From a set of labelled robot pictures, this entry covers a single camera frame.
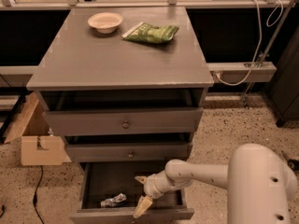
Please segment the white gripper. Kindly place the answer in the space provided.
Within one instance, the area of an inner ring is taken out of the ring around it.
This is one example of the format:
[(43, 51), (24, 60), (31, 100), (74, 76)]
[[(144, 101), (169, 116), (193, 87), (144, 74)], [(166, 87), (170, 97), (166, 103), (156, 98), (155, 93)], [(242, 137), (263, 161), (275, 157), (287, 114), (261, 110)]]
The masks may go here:
[(146, 176), (136, 176), (135, 180), (144, 185), (144, 192), (147, 196), (141, 196), (133, 217), (140, 218), (152, 205), (152, 199), (159, 199), (168, 191), (174, 189), (174, 181), (170, 179), (165, 171), (158, 174)]

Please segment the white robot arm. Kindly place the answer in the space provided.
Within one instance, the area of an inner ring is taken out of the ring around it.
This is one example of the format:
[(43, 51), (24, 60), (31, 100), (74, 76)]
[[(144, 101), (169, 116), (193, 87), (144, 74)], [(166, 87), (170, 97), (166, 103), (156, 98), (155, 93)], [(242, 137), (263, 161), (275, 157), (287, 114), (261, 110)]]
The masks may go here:
[(141, 217), (155, 199), (188, 187), (194, 180), (227, 190), (228, 224), (291, 224), (288, 201), (298, 190), (294, 171), (271, 149), (240, 146), (227, 165), (169, 161), (164, 170), (137, 179), (145, 194), (134, 217)]

